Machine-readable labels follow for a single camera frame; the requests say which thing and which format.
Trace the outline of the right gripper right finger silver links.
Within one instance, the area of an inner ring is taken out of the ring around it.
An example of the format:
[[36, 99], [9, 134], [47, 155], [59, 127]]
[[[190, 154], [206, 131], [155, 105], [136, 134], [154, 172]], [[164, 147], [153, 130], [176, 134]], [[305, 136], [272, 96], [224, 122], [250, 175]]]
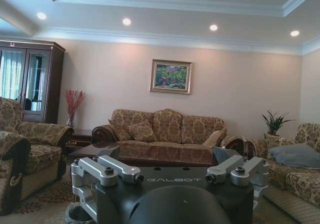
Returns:
[[213, 154], [218, 165], [208, 167], [206, 181], [220, 184], [230, 177], [232, 184], [239, 187], [253, 184], [253, 201], [258, 202], [263, 191], [269, 186], [269, 163], [256, 156], [247, 160], [237, 151], [224, 147], [215, 146]]

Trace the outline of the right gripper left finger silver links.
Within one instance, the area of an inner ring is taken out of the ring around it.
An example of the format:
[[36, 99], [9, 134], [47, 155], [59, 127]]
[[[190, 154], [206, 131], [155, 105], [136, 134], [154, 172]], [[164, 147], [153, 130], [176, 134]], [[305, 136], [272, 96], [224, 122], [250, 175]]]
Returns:
[[97, 216], [97, 204], [88, 185], [99, 183], [112, 187], [118, 183], [118, 177], [129, 184], [140, 184], [144, 180], [140, 168], [118, 160], [120, 151], [118, 145], [108, 147], [93, 158], [77, 158], [71, 165], [72, 192], [90, 217]]

